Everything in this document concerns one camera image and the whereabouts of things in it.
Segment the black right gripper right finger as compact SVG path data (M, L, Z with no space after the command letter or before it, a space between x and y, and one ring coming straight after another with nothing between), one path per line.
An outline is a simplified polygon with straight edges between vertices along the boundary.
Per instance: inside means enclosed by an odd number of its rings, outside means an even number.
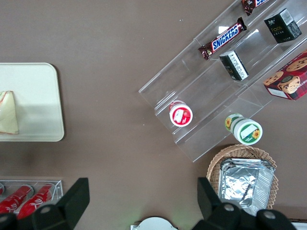
M209 180L199 177L197 199L203 216L194 230L295 230L281 212L262 209L252 216L229 202L222 202Z

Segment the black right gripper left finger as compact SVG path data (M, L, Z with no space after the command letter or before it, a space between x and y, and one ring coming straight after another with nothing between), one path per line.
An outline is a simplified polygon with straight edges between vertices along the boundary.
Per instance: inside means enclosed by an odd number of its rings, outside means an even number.
M56 203L37 209L18 220L15 214L1 214L2 230L72 230L90 202L88 178L79 178Z

